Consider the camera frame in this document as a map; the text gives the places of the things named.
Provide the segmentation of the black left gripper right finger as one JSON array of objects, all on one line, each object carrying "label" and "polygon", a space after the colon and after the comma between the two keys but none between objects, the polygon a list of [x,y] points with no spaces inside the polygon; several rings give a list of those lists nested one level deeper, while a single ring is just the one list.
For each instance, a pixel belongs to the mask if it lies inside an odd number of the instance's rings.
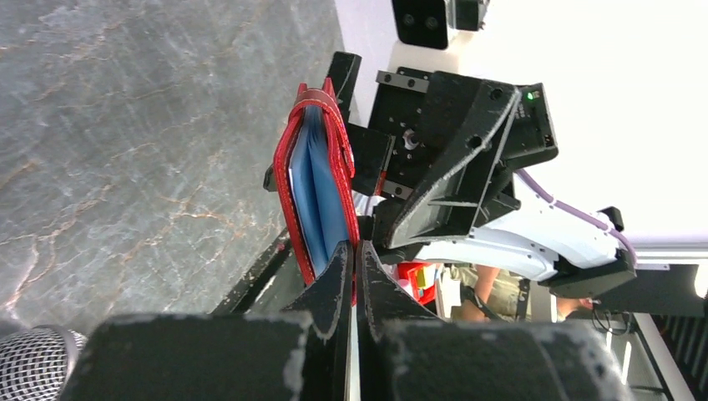
[{"label": "black left gripper right finger", "polygon": [[356,253],[364,400],[631,400],[604,339],[579,322],[446,322]]}]

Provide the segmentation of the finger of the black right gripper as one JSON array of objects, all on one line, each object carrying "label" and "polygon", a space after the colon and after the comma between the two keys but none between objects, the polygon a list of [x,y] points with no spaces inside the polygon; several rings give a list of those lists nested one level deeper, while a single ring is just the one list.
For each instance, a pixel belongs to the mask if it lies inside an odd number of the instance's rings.
[{"label": "finger of the black right gripper", "polygon": [[351,115],[351,104],[354,97],[362,57],[358,54],[336,51],[331,58],[327,77],[331,80],[336,102],[345,122]]},{"label": "finger of the black right gripper", "polygon": [[405,201],[385,206],[385,247],[459,241],[470,233],[520,100],[514,84],[432,74],[415,129],[432,153]]}]

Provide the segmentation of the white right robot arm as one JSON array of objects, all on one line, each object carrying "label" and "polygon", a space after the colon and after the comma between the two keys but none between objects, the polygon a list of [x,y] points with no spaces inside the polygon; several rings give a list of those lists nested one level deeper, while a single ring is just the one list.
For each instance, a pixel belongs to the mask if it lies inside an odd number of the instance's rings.
[{"label": "white right robot arm", "polygon": [[528,174],[559,152],[542,84],[405,67],[376,81],[368,125],[346,131],[353,188],[382,198],[364,236],[383,262],[497,266],[566,298],[634,279],[618,209],[580,211]]}]

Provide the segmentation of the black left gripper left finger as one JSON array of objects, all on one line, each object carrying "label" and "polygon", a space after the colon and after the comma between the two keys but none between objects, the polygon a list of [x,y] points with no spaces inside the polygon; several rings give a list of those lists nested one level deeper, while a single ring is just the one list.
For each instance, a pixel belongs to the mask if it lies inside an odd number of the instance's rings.
[{"label": "black left gripper left finger", "polygon": [[344,400],[353,249],[279,312],[134,314],[90,336],[64,400]]}]

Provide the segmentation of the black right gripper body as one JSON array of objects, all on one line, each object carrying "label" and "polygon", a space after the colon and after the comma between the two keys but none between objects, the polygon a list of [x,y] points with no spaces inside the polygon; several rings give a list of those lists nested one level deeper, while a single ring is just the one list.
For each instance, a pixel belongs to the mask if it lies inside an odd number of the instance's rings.
[{"label": "black right gripper body", "polygon": [[368,126],[346,132],[354,190],[382,197],[363,232],[385,263],[518,211],[513,174],[558,155],[542,84],[407,68],[377,84]]}]

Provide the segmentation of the red leather card holder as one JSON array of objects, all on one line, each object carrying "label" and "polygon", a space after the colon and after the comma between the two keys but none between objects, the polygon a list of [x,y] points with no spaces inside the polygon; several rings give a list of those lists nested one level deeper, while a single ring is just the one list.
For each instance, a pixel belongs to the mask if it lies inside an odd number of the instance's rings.
[{"label": "red leather card holder", "polygon": [[325,270],[341,241],[360,241],[351,181],[354,157],[334,85],[300,84],[273,157],[273,177],[305,284]]}]

